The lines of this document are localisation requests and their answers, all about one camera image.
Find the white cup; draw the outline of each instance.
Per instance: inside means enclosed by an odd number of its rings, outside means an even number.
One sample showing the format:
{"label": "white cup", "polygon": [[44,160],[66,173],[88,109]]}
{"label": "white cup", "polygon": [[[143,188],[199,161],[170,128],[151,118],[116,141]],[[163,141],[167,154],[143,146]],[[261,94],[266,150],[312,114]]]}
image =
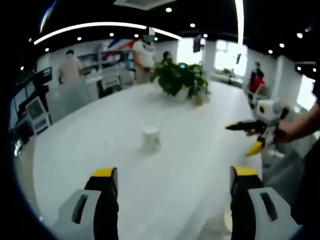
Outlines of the white cup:
{"label": "white cup", "polygon": [[158,152],[161,148],[160,133],[154,126],[145,126],[143,129],[142,147],[151,153]]}

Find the person in white shirt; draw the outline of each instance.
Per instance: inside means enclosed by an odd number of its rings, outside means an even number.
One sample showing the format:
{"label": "person in white shirt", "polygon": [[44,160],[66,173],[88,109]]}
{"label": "person in white shirt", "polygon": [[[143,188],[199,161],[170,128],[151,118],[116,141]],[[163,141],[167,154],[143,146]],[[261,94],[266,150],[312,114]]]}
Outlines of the person in white shirt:
{"label": "person in white shirt", "polygon": [[150,75],[156,63],[154,44],[140,39],[133,44],[132,49],[137,83],[143,84],[150,82]]}
{"label": "person in white shirt", "polygon": [[77,80],[84,75],[84,66],[74,56],[73,50],[68,50],[65,54],[65,58],[59,68],[59,83],[65,83],[67,81]]}

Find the air vent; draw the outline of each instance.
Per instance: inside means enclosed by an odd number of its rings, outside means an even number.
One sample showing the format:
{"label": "air vent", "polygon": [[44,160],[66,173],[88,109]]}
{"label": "air vent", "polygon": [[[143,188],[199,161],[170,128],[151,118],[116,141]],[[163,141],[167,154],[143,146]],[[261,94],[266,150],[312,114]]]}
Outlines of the air vent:
{"label": "air vent", "polygon": [[176,0],[116,0],[114,5],[148,11],[152,8],[174,1]]}

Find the green leaves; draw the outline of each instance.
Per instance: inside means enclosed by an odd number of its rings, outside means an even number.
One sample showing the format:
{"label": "green leaves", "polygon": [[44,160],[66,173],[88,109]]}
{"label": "green leaves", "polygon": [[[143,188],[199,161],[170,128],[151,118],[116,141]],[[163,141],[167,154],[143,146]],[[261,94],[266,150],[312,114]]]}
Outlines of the green leaves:
{"label": "green leaves", "polygon": [[166,58],[154,70],[151,81],[158,78],[163,91],[172,96],[177,95],[183,86],[190,88],[188,97],[191,98],[203,89],[206,93],[209,92],[208,82],[202,78],[202,75],[201,65],[174,64],[171,58]]}

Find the ceiling light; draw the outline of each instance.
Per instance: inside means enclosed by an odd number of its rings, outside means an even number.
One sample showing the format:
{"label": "ceiling light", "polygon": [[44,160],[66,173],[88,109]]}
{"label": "ceiling light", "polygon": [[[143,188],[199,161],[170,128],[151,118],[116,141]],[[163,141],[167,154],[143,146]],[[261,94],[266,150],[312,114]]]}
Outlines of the ceiling light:
{"label": "ceiling light", "polygon": [[[127,22],[113,22],[113,21],[89,22],[89,23],[82,23],[82,24],[73,25],[73,26],[67,26],[67,27],[61,28],[59,30],[53,31],[47,35],[40,37],[39,39],[34,41],[33,44],[37,45],[38,43],[41,43],[42,41],[44,41],[48,38],[51,38],[55,35],[65,33],[65,32],[71,31],[71,30],[82,29],[82,28],[87,28],[87,27],[99,27],[99,26],[118,26],[118,27],[128,27],[128,28],[143,29],[143,30],[146,29],[146,26],[139,25],[139,24],[133,24],[133,23],[127,23]],[[166,35],[168,37],[171,37],[171,38],[174,38],[177,40],[182,39],[181,36],[175,35],[171,32],[163,31],[163,30],[160,30],[160,29],[157,29],[154,27],[153,27],[153,30],[158,34]]]}
{"label": "ceiling light", "polygon": [[238,26],[238,45],[244,44],[245,14],[243,0],[234,0]]}

